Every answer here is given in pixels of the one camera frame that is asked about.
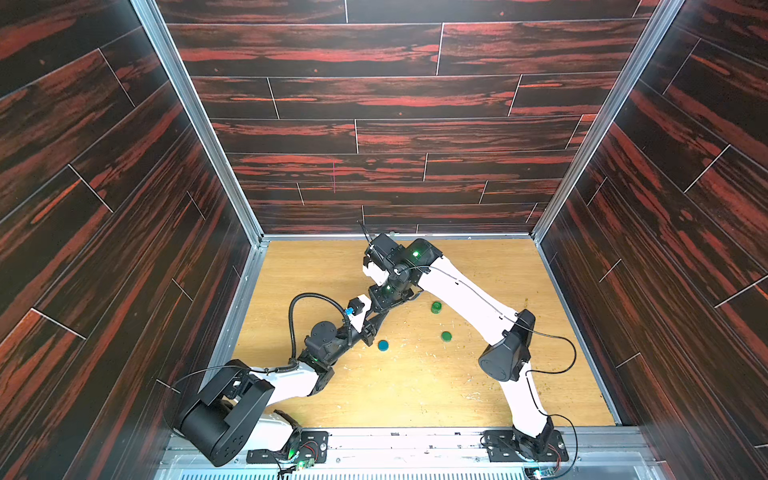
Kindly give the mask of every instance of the enclosure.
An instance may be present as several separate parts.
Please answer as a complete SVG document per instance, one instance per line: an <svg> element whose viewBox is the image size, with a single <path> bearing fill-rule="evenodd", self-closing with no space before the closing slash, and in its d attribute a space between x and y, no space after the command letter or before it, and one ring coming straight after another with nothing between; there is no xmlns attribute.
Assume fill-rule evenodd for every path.
<svg viewBox="0 0 768 480"><path fill-rule="evenodd" d="M171 424L231 359L286 363L297 294L372 296L366 232L562 337L531 397L568 460L496 461L489 342L425 291L267 408L322 439L299 480L768 477L767 12L6 2L0 477L282 477ZM338 315L297 304L296 341Z"/></svg>

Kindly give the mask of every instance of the metal grate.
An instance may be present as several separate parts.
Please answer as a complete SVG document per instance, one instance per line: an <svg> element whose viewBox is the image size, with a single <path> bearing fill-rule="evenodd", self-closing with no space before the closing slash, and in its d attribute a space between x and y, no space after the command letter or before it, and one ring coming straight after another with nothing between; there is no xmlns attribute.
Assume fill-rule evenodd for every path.
<svg viewBox="0 0 768 480"><path fill-rule="evenodd" d="M456 472L456 473L311 473L299 472L291 480L526 480L522 469L508 472ZM180 480L276 480L275 473L229 473L186 471Z"/></svg>

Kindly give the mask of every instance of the wooden floor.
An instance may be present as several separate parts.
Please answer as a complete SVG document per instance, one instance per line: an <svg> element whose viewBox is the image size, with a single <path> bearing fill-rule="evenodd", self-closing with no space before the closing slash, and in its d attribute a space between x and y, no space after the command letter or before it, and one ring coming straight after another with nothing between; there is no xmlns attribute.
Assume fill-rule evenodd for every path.
<svg viewBox="0 0 768 480"><path fill-rule="evenodd" d="M571 324L531 240L437 240L433 242L470 280L516 310L536 315L536 330L576 343ZM269 245L234 358L251 366L285 365L290 356L287 311L302 292L323 293L346 306L367 293L362 273L363 241L274 241ZM501 388L480 370L483 339L449 307L435 315L435 297L423 293L393 310L376 341L362 342L336 364L331 383L318 395L277 404L307 427L505 426L512 418ZM340 324L339 313L321 300L296 305L297 349L315 323ZM450 343L440 334L449 331ZM531 364L558 370L572 358L563 340L534 336ZM579 350L574 368L563 375L535 373L549 413L575 425L613 425L598 385ZM567 425L553 418L555 425Z"/></svg>

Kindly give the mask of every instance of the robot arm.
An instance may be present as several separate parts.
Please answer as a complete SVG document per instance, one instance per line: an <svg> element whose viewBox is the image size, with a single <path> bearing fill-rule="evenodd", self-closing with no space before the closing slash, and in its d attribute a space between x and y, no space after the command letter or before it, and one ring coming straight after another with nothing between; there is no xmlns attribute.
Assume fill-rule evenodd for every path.
<svg viewBox="0 0 768 480"><path fill-rule="evenodd" d="M427 240L408 247L379 235L366 250L363 272L375 282L368 296L349 301L346 309L316 293L342 310L343 324L317 323L304 343L306 348L292 364L278 369L250 369L233 360L184 404L174 428L215 466L230 461L241 449L269 450L290 460L296 450L300 427L280 411L263 414L274 403L322 391L333 377L340 356L362 340L371 346L389 311L428 291L467 319L488 342L478 359L482 370L500 382L513 417L515 450L524 458L538 460L551 445L555 432L538 398L531 370L531 343L535 317L503 305L461 274L442 252Z"/></svg>

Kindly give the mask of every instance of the red and black wood grain wall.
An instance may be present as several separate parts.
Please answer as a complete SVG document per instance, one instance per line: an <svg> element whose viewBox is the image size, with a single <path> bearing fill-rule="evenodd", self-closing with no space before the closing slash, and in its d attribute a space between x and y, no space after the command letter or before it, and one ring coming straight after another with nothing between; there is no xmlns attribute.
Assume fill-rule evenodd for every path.
<svg viewBox="0 0 768 480"><path fill-rule="evenodd" d="M0 478L153 478L250 245L128 0L0 18Z"/></svg>
<svg viewBox="0 0 768 480"><path fill-rule="evenodd" d="M542 243L678 480L768 477L767 28L687 0Z"/></svg>
<svg viewBox="0 0 768 480"><path fill-rule="evenodd" d="M267 233L530 232L653 0L160 0Z"/></svg>

